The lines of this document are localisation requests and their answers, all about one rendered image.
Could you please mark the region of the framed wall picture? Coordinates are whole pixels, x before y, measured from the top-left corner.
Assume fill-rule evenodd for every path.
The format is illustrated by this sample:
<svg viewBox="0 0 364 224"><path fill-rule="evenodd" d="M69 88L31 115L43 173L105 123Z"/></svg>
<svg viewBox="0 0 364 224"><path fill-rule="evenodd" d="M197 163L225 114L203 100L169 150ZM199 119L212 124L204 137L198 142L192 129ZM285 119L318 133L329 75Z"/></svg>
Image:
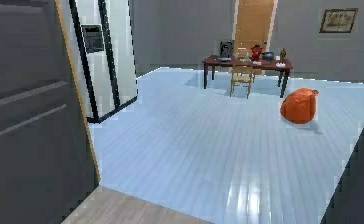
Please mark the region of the framed wall picture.
<svg viewBox="0 0 364 224"><path fill-rule="evenodd" d="M351 33L357 8L325 9L320 25L320 33Z"/></svg>

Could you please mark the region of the white fridge with black trim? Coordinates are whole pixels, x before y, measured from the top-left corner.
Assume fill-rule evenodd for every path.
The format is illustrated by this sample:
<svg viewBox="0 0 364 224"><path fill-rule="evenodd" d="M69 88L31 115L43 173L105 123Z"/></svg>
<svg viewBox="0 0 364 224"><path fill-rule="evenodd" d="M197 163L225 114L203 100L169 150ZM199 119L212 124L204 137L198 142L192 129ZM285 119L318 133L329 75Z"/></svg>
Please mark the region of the white fridge with black trim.
<svg viewBox="0 0 364 224"><path fill-rule="evenodd" d="M84 116L87 117L91 115L91 109L89 100L87 99L88 92L69 1L57 1L63 15L70 47L70 56L75 69L75 78L83 103ZM113 116L118 111L133 103L138 96L130 18L130 0L105 1L120 99L120 105L118 107L115 107L113 102L98 1L76 0L99 115L99 120L96 123L101 123Z"/></svg>

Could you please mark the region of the light wooden chair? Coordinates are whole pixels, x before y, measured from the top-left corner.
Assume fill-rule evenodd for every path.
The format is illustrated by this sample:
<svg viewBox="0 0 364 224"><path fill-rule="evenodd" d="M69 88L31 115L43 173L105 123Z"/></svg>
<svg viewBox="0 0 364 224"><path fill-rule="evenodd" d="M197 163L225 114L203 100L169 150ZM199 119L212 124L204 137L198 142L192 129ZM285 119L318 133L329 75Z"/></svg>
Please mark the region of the light wooden chair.
<svg viewBox="0 0 364 224"><path fill-rule="evenodd" d="M251 86L253 83L254 65L251 61L244 61L246 48L238 48L235 56L235 64L231 68L231 85L230 94L234 93L236 86L247 89L246 98L249 98Z"/></svg>

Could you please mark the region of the dark red wooden table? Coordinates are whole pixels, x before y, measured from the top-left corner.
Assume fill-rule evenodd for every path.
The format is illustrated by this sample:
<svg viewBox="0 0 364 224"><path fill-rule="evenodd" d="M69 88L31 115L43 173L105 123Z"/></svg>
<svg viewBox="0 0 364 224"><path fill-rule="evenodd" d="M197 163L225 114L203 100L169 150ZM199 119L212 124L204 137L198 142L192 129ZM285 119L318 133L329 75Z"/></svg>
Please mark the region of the dark red wooden table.
<svg viewBox="0 0 364 224"><path fill-rule="evenodd" d="M288 60L284 60L284 66L278 66L276 60L267 61L259 59L256 62L250 60L242 61L241 59L231 58L227 61L222 61L216 55L211 55L202 61L204 68L203 75L203 88L207 87L208 81L208 68L211 68L211 79L214 79L215 68L216 67L234 67L234 66L249 66L252 65L255 69L261 69L265 71L277 71L279 73L279 79L277 86L281 88L280 97L283 98L285 95L285 90L287 82L291 71L294 69L292 63Z"/></svg>

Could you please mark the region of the red kettle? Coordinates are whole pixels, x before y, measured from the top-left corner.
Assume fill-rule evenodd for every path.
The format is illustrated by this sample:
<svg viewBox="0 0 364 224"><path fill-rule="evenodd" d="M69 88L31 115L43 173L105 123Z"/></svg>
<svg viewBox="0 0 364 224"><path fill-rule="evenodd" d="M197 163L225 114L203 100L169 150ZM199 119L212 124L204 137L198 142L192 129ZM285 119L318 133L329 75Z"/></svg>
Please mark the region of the red kettle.
<svg viewBox="0 0 364 224"><path fill-rule="evenodd" d="M258 61L260 58L260 55L262 53L262 50L263 50L263 48L259 44L256 44L254 47L252 47L251 48L251 52L252 52L251 60Z"/></svg>

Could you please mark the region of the light wooden room door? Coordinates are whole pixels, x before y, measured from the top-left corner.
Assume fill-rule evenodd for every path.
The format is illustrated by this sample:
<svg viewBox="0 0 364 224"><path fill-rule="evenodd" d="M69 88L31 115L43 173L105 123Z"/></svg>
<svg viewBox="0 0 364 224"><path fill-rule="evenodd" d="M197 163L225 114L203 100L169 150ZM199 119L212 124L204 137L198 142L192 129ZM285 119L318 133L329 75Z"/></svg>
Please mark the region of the light wooden room door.
<svg viewBox="0 0 364 224"><path fill-rule="evenodd" d="M259 44L264 51L270 48L277 0L236 0L233 31L234 50L250 50Z"/></svg>

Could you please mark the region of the orange bean bag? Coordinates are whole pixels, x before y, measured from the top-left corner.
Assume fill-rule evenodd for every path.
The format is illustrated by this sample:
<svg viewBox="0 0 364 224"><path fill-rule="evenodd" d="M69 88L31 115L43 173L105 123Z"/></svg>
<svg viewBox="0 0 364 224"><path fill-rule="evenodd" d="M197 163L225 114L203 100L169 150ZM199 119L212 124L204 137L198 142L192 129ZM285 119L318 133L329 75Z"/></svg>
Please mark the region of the orange bean bag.
<svg viewBox="0 0 364 224"><path fill-rule="evenodd" d="M294 124L310 122L316 113L316 97L319 92L310 88L299 88L282 102L280 114Z"/></svg>

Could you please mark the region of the dark grey counter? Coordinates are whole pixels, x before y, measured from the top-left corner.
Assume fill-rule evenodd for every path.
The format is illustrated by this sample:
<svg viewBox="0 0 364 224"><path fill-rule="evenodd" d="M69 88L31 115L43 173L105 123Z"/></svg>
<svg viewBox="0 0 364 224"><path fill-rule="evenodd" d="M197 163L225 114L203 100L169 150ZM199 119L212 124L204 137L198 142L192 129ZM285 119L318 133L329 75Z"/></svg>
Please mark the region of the dark grey counter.
<svg viewBox="0 0 364 224"><path fill-rule="evenodd" d="M364 127L320 224L364 224Z"/></svg>

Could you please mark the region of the black coffee machine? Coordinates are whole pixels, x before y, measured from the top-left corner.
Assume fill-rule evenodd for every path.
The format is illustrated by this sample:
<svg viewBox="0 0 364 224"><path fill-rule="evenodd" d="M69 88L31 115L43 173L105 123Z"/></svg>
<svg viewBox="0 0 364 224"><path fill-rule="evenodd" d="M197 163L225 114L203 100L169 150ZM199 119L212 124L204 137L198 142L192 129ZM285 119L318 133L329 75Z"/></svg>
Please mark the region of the black coffee machine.
<svg viewBox="0 0 364 224"><path fill-rule="evenodd" d="M220 53L218 59L220 61L230 61L233 56L233 42L222 41L220 43Z"/></svg>

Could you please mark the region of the dark grey cupboard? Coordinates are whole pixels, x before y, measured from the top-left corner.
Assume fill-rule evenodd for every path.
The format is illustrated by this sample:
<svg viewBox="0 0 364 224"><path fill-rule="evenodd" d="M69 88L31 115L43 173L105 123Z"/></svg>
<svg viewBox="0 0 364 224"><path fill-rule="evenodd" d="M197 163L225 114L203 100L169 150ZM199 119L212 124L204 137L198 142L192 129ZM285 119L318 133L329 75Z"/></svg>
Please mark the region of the dark grey cupboard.
<svg viewBox="0 0 364 224"><path fill-rule="evenodd" d="M97 171L60 0L0 0L0 224L62 224Z"/></svg>

